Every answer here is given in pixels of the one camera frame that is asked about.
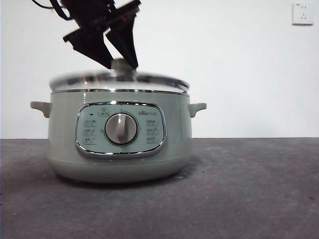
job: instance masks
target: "brand logo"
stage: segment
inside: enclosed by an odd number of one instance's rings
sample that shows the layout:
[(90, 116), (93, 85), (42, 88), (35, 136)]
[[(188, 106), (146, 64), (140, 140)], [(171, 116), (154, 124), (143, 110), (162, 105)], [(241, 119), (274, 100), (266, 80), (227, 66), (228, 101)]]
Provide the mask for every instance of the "brand logo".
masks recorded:
[(156, 116), (156, 112), (146, 112), (146, 111), (139, 111), (140, 116)]

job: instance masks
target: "rotary knob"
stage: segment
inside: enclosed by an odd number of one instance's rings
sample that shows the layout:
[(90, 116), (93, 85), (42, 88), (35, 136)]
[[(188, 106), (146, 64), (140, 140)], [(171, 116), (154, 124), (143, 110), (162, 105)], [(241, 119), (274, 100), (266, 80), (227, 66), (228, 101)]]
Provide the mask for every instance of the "rotary knob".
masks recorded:
[(137, 134), (137, 123), (135, 119), (125, 113), (112, 115), (105, 124), (105, 134), (114, 144), (127, 144)]

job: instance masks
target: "pot lid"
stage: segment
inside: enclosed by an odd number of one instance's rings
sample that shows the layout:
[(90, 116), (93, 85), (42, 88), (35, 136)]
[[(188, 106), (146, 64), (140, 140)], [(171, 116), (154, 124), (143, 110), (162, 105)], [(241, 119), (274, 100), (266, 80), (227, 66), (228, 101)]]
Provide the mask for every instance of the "pot lid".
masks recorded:
[(187, 93), (189, 84), (162, 75), (141, 73), (134, 70), (78, 74), (58, 78), (50, 83), (53, 93), (76, 91), (143, 90)]

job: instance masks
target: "light green cooker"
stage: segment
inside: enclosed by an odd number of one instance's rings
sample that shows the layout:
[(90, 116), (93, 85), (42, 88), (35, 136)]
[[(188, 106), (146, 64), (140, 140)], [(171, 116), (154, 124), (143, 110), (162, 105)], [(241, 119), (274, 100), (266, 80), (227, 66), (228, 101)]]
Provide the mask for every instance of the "light green cooker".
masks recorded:
[(58, 79), (51, 102), (31, 102), (49, 118), (47, 157), (67, 178), (127, 183), (180, 171), (191, 157), (188, 83), (136, 71)]

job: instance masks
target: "electrical outlet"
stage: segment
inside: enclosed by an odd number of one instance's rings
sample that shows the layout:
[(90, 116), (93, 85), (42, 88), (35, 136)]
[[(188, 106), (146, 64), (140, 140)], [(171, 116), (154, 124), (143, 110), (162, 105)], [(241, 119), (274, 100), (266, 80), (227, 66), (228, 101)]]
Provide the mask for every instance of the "electrical outlet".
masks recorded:
[(313, 2), (293, 3), (293, 25), (312, 25), (314, 15), (315, 4)]

